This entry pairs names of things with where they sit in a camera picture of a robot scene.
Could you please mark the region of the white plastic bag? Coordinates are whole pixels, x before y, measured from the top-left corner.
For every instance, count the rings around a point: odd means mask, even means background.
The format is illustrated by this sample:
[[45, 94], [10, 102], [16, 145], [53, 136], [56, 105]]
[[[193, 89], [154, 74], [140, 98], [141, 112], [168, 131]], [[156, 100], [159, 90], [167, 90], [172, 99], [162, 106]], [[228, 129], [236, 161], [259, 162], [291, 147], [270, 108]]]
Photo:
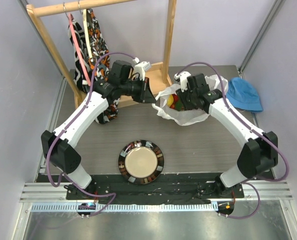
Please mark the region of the white plastic bag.
[[[223, 76], [221, 76], [221, 79], [224, 86], [224, 93], [226, 94], [228, 92], [229, 81]], [[220, 80], [216, 74], [205, 76], [205, 80], [206, 83], [209, 85], [210, 90], [222, 90]], [[181, 90], [180, 84], [174, 83], [173, 85], [165, 88], [163, 91], [160, 91], [158, 93], [155, 99], [159, 103], [151, 104], [153, 109], [157, 110], [157, 116], [166, 120], [173, 120], [175, 121], [175, 123], [182, 127], [205, 121], [209, 117], [209, 114], [201, 109], [177, 111], [167, 105], [168, 98], [171, 96], [171, 94], [175, 94], [176, 90], [178, 89]]]

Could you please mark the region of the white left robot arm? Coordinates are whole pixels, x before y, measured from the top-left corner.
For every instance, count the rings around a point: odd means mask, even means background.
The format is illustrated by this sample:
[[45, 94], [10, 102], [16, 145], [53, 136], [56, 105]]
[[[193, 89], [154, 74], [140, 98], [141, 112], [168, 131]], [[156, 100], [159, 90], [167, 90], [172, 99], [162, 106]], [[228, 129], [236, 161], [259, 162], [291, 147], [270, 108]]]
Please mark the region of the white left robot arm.
[[117, 60], [108, 73], [107, 80], [95, 81], [85, 100], [71, 116], [54, 131], [41, 135], [43, 153], [47, 164], [53, 164], [78, 186], [77, 193], [85, 200], [91, 199], [95, 187], [92, 177], [81, 164], [82, 157], [75, 147], [91, 123], [121, 96], [129, 96], [137, 103], [153, 104], [156, 99], [150, 88], [146, 71], [151, 64], [142, 61], [132, 66]]

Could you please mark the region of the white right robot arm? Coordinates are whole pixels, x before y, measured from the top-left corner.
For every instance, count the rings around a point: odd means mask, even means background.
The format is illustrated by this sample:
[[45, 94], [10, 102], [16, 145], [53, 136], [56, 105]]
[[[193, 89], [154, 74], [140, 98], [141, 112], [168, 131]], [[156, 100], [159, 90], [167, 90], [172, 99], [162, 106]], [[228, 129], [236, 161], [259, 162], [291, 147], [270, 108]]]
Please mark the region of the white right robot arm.
[[224, 98], [219, 89], [211, 90], [202, 73], [191, 75], [184, 71], [175, 74], [180, 84], [176, 90], [185, 110], [203, 110], [217, 119], [237, 140], [241, 152], [236, 164], [214, 180], [217, 196], [227, 197], [236, 185], [252, 179], [278, 164], [278, 137], [274, 132], [265, 133], [251, 124]]

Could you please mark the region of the fake red cherry bunch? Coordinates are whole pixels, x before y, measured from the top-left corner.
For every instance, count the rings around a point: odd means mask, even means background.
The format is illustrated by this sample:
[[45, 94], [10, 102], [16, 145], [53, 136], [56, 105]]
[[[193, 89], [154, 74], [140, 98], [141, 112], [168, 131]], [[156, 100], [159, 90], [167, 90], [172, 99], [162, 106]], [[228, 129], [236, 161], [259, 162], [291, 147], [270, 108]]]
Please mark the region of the fake red cherry bunch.
[[176, 110], [176, 111], [181, 111], [183, 108], [183, 104], [182, 104], [181, 100], [179, 99], [179, 96], [176, 94], [172, 94], [172, 95], [174, 97], [174, 103], [169, 108]]

